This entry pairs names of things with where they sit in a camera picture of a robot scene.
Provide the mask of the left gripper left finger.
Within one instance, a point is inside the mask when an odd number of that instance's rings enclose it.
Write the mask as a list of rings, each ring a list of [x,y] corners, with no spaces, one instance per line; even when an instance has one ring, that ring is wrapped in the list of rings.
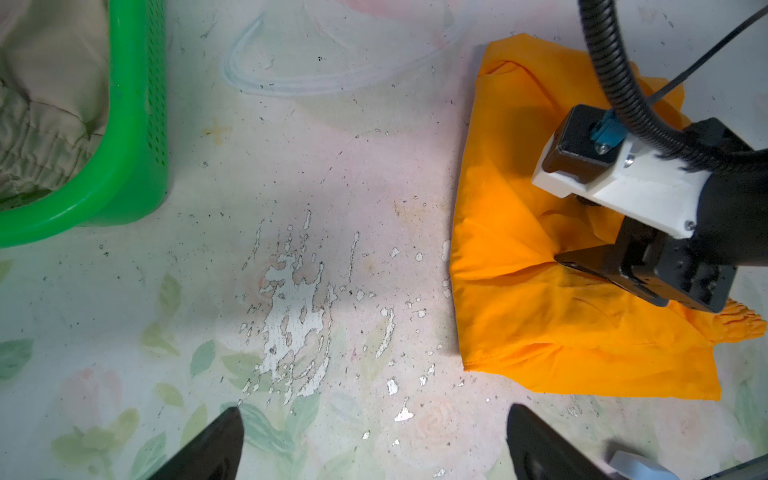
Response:
[[[237,406],[227,407],[150,480],[233,480],[244,446],[244,424]]]

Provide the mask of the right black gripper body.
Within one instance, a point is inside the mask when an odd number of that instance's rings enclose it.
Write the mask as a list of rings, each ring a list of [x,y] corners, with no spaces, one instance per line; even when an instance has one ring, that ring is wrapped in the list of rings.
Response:
[[[623,219],[615,240],[568,247],[556,261],[654,306],[677,302],[694,310],[722,311],[738,268],[767,264],[767,168],[691,171],[682,162],[687,172],[710,174],[690,238],[675,239],[618,213]]]

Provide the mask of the orange shorts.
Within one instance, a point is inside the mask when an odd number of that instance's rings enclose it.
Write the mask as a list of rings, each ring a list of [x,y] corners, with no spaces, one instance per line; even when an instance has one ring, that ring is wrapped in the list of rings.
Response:
[[[451,240],[464,368],[537,393],[717,400],[714,348],[764,335],[757,313],[736,301],[717,314],[656,307],[555,260],[612,243],[623,220],[532,182],[545,144],[580,103],[607,104],[584,51],[527,34],[487,47]]]

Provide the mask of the beige shorts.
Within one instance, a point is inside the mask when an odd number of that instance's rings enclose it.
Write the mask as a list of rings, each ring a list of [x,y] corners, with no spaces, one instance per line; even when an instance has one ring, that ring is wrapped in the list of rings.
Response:
[[[108,88],[107,2],[2,2],[2,210],[80,173],[105,133]]]

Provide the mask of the green plastic basket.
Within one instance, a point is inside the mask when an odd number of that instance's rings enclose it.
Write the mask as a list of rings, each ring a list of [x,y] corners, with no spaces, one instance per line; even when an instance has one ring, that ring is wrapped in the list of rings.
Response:
[[[84,169],[60,189],[1,214],[4,248],[74,227],[135,222],[169,185],[165,4],[112,1],[109,114],[105,137]]]

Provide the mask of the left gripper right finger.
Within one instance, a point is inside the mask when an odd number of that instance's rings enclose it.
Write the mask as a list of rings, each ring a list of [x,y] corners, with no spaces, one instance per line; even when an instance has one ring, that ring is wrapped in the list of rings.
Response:
[[[607,474],[523,404],[510,407],[506,441],[518,479],[609,479]]]

